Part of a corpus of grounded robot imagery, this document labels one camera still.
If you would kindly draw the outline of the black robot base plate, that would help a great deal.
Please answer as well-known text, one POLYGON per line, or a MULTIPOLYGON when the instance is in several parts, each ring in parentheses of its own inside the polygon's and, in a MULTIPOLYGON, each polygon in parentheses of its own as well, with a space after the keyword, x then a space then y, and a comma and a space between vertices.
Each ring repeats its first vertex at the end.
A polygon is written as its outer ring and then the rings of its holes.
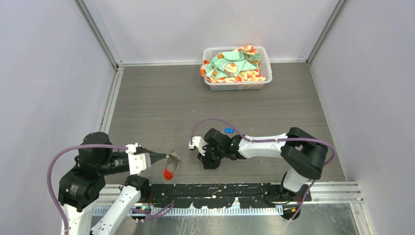
POLYGON ((284 198, 279 184, 229 183, 229 184, 152 184, 144 191, 140 202, 163 208, 172 203, 175 209, 191 206, 201 209, 230 208, 239 203, 240 208, 271 208, 278 204, 298 204, 308 185, 303 185, 297 196, 284 198))

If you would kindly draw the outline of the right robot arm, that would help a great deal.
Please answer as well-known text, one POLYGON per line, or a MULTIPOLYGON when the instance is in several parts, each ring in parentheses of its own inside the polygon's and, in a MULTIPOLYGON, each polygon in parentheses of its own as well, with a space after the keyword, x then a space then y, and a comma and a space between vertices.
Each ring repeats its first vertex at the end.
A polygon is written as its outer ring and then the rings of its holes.
POLYGON ((279 186, 282 199, 292 201, 308 180, 321 178, 328 152, 325 143, 300 128, 268 137, 235 135, 229 137, 211 128, 203 137, 189 140, 190 150, 198 150, 204 169, 217 169, 223 158, 247 160, 255 157, 282 158, 290 166, 279 186))

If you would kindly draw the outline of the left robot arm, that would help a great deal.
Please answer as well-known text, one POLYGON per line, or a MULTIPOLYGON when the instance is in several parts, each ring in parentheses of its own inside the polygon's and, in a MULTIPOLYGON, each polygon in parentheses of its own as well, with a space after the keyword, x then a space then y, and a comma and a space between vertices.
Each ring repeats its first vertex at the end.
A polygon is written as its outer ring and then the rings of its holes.
POLYGON ((78 146, 57 154, 78 150, 75 166, 59 182, 58 196, 53 199, 61 217, 63 235, 113 235, 134 204, 149 199, 150 183, 140 173, 157 161, 168 158, 139 144, 113 145, 105 132, 93 132, 78 146), (94 226, 92 214, 100 193, 105 187, 105 176, 128 172, 118 198, 94 226))

